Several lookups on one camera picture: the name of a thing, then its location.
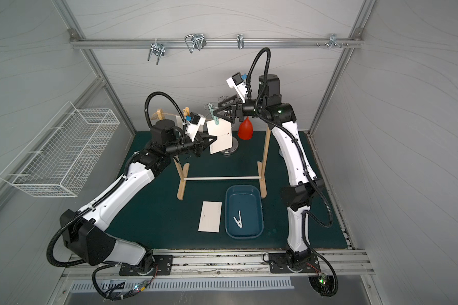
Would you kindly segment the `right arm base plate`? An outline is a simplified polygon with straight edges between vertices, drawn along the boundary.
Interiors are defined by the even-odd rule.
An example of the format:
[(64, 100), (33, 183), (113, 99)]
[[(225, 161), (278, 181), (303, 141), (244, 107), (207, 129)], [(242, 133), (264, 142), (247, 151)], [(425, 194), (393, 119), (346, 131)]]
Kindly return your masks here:
[(316, 274), (321, 270), (317, 256), (310, 252), (303, 254), (267, 252), (263, 254), (263, 262), (269, 265), (272, 274)]

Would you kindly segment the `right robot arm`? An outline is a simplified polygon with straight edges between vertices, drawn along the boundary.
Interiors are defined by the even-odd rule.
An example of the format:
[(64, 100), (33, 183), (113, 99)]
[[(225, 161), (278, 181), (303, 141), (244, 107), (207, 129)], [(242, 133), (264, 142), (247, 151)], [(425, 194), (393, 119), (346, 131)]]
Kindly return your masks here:
[(295, 273), (318, 261), (330, 267), (330, 262), (310, 243), (309, 219), (321, 227), (332, 227), (333, 212), (306, 157), (295, 112), (290, 104), (282, 102), (278, 76), (268, 72), (270, 60), (271, 50), (264, 47), (246, 76), (236, 73), (228, 79), (237, 94), (221, 101), (213, 114), (230, 123), (252, 117), (268, 125), (282, 152), (289, 179), (288, 186), (280, 191), (289, 224), (286, 265)]

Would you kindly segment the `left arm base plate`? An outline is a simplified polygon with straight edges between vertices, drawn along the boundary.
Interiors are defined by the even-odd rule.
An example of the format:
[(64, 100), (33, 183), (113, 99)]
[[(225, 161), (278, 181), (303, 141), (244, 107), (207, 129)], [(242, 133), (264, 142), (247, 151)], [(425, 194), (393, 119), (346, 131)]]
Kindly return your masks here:
[(151, 255), (136, 266), (122, 264), (119, 275), (125, 277), (170, 275), (173, 266), (172, 255)]

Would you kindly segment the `mint green clothespin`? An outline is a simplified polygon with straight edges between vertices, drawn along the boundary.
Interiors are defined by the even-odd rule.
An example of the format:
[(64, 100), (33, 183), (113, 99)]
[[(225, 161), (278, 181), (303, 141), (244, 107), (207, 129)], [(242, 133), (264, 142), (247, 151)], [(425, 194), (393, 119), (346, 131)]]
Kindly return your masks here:
[(207, 108), (209, 110), (209, 114), (212, 117), (212, 120), (214, 121), (215, 125), (219, 125), (219, 118), (214, 114), (214, 107), (211, 103), (207, 104)]

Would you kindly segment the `white clothespin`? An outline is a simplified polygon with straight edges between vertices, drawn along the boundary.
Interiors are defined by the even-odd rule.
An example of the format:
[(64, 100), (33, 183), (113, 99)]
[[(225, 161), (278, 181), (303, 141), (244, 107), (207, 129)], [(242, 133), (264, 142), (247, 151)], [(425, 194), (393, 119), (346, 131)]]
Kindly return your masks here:
[(238, 211), (237, 217), (233, 216), (233, 220), (235, 221), (237, 227), (239, 227), (240, 229), (242, 229), (243, 223), (242, 223), (242, 215), (241, 215), (240, 210)]

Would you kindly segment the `white postcard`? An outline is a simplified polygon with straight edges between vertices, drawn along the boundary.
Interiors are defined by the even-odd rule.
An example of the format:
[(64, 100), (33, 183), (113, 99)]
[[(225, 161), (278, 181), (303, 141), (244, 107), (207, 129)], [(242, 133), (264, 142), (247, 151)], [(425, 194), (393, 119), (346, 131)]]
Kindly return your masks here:
[(207, 202), (202, 204), (200, 222), (198, 226), (199, 232), (219, 233), (221, 221), (221, 202)]
[(210, 153), (213, 155), (221, 151), (232, 148), (232, 124), (219, 119), (219, 125), (215, 125), (214, 121), (207, 122), (207, 131), (209, 135), (218, 137), (217, 141), (210, 145)]

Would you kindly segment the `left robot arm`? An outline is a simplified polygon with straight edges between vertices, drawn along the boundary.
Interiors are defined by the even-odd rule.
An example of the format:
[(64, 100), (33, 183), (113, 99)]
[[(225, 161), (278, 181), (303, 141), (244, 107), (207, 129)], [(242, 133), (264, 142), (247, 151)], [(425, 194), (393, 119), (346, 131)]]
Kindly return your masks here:
[(145, 101), (145, 117), (151, 140), (126, 162), (123, 173), (105, 191), (78, 211), (65, 211), (61, 228), (47, 246), (47, 261), (55, 267), (67, 268), (79, 264), (126, 264), (137, 272), (149, 273), (155, 259), (151, 249), (133, 241), (122, 240), (106, 233), (113, 219), (133, 197), (153, 182), (179, 155), (201, 153), (216, 141), (216, 137), (201, 132), (206, 119), (201, 114), (182, 116), (178, 127), (170, 119), (152, 123), (149, 105), (154, 97), (174, 99), (162, 92), (150, 94)]

